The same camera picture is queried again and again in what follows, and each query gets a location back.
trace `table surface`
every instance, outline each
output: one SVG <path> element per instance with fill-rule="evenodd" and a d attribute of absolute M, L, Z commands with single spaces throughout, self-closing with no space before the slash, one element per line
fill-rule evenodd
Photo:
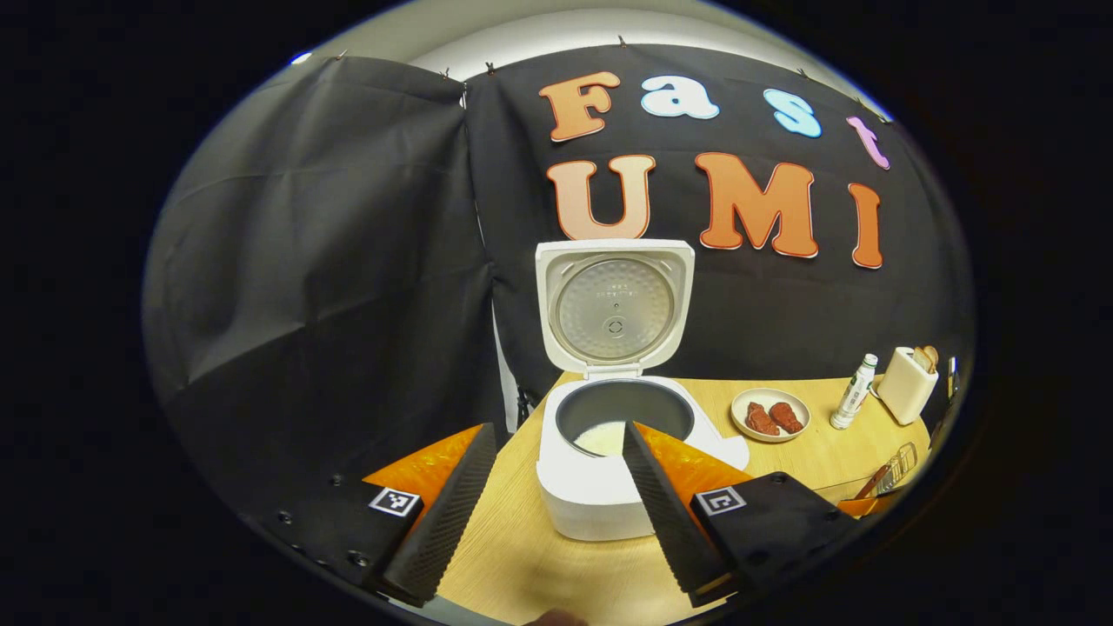
<path fill-rule="evenodd" d="M 581 378 L 564 373 L 554 387 Z M 833 502 L 853 497 L 907 442 L 916 446 L 916 469 L 927 457 L 924 422 L 900 426 L 873 395 L 848 429 L 839 431 L 830 426 L 828 417 L 849 378 L 676 380 L 723 437 L 741 433 L 730 418 L 730 403 L 742 391 L 772 388 L 802 400 L 811 411 L 811 424 L 796 439 L 781 443 L 747 438 L 750 461 L 746 472 L 758 477 L 785 471 Z M 590 542 L 569 539 L 553 529 L 535 468 L 544 408 L 542 401 L 499 451 L 437 594 L 514 625 L 560 607 L 592 626 L 652 626 L 671 624 L 722 604 L 720 600 L 693 609 L 677 586 L 654 536 Z M 916 469 L 902 483 L 910 480 Z"/>

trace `open lid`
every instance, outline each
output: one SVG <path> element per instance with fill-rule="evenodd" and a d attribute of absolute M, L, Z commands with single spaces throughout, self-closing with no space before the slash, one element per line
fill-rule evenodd
<path fill-rule="evenodd" d="M 639 374 L 680 345 L 696 253 L 682 241 L 540 244 L 541 330 L 549 360 L 588 378 Z"/>

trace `hand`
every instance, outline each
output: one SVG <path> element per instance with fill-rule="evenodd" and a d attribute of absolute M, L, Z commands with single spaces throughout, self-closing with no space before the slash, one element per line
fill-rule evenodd
<path fill-rule="evenodd" d="M 564 609 L 554 608 L 524 626 L 588 626 L 588 623 Z"/>

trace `white bottle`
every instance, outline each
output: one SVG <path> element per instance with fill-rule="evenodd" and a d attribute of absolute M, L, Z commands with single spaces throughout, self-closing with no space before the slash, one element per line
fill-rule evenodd
<path fill-rule="evenodd" d="M 861 360 L 861 365 L 858 366 L 858 371 L 850 378 L 850 384 L 847 385 L 846 392 L 843 393 L 843 400 L 838 403 L 838 409 L 831 414 L 833 427 L 843 430 L 854 421 L 854 417 L 858 414 L 863 402 L 866 401 L 866 395 L 869 394 L 870 385 L 874 384 L 875 368 L 877 368 L 877 356 L 866 354 L 866 358 Z"/>

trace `plate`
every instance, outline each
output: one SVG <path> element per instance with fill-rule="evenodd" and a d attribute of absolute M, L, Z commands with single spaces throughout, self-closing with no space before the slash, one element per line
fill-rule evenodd
<path fill-rule="evenodd" d="M 788 402 L 788 405 L 792 408 L 792 412 L 796 413 L 796 419 L 799 420 L 804 428 L 795 434 L 789 434 L 788 431 L 777 427 L 780 434 L 762 434 L 752 428 L 746 426 L 746 413 L 750 405 L 750 402 L 757 402 L 765 407 L 766 412 L 777 402 Z M 730 403 L 730 417 L 735 421 L 735 426 L 742 431 L 747 437 L 751 439 L 757 439 L 758 441 L 765 441 L 767 443 L 780 443 L 781 441 L 788 441 L 790 439 L 796 439 L 804 431 L 808 430 L 808 424 L 811 423 L 811 411 L 808 405 L 804 403 L 799 398 L 781 391 L 779 389 L 750 389 L 743 391 L 735 398 L 733 402 Z"/>

